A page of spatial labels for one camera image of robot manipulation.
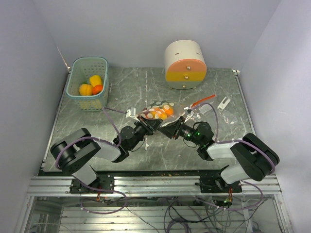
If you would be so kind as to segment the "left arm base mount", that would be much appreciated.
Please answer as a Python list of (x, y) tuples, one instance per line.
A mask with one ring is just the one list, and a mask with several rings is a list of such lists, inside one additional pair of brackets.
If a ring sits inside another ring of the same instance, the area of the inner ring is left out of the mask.
[(99, 174), (95, 181), (86, 185), (74, 178), (69, 187), (69, 192), (71, 194), (111, 193), (114, 184), (115, 180), (110, 175)]

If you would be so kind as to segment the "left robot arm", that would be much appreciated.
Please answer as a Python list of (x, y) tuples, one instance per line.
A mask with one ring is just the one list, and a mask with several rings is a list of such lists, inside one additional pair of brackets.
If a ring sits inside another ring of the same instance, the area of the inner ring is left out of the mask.
[(100, 150), (113, 163), (122, 162), (133, 152), (146, 135), (153, 135), (163, 120), (138, 118), (135, 127), (123, 127), (113, 143), (91, 136), (86, 128), (81, 128), (54, 143), (50, 152), (55, 158), (55, 166), (65, 175), (75, 176), (82, 181), (82, 187), (89, 193), (99, 188), (95, 170), (88, 161)]

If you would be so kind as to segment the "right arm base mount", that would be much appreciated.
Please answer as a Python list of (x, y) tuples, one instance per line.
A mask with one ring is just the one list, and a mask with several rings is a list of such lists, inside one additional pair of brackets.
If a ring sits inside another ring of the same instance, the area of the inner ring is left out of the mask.
[(241, 193), (241, 183), (236, 181), (233, 184), (227, 184), (221, 178), (221, 172), (228, 166), (220, 170), (199, 170), (199, 181), (194, 185), (200, 187), (201, 193)]

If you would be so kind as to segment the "polka dot zip bag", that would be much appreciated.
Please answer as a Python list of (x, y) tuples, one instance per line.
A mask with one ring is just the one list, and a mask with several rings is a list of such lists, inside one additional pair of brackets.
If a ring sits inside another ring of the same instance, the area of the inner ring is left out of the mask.
[(168, 100), (152, 101), (136, 117), (143, 117), (150, 120), (162, 120), (161, 127), (177, 121), (185, 115), (185, 110), (180, 104)]

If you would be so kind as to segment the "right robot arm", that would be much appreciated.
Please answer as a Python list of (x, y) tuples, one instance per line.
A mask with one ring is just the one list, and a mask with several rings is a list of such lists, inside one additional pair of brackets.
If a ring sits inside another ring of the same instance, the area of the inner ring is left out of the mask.
[(207, 122), (196, 122), (191, 127), (182, 117), (158, 130), (169, 139), (182, 137), (194, 143), (203, 160), (234, 158), (236, 163), (221, 168), (215, 177), (214, 186), (220, 192), (225, 192), (231, 184), (244, 179), (262, 181), (265, 176), (275, 172), (280, 162), (279, 156), (253, 133), (241, 139), (219, 142), (213, 139), (214, 133)]

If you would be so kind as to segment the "peach coloured fake fruit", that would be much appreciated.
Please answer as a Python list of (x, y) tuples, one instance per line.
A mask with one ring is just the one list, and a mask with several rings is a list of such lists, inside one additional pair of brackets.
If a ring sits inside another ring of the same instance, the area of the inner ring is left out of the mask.
[(82, 84), (79, 87), (79, 94), (81, 96), (92, 96), (93, 95), (93, 86), (90, 84)]

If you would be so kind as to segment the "yellow fake bell pepper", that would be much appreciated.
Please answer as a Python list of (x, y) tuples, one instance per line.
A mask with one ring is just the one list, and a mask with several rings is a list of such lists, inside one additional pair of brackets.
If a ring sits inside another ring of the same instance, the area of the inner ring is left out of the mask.
[(103, 85), (103, 81), (100, 77), (100, 75), (93, 75), (89, 78), (89, 83), (95, 87), (97, 85)]

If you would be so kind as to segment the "clear red-zip bag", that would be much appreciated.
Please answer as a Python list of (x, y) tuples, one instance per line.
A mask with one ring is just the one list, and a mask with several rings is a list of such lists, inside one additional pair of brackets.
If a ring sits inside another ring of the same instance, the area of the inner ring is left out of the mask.
[(237, 124), (240, 119), (236, 113), (234, 113), (235, 102), (231, 99), (228, 106), (220, 111), (217, 106), (222, 101), (217, 100), (216, 95), (211, 95), (200, 99), (192, 104), (194, 108), (194, 122), (207, 121), (209, 118), (216, 119), (215, 113), (217, 113), (218, 122), (224, 122), (229, 125)]

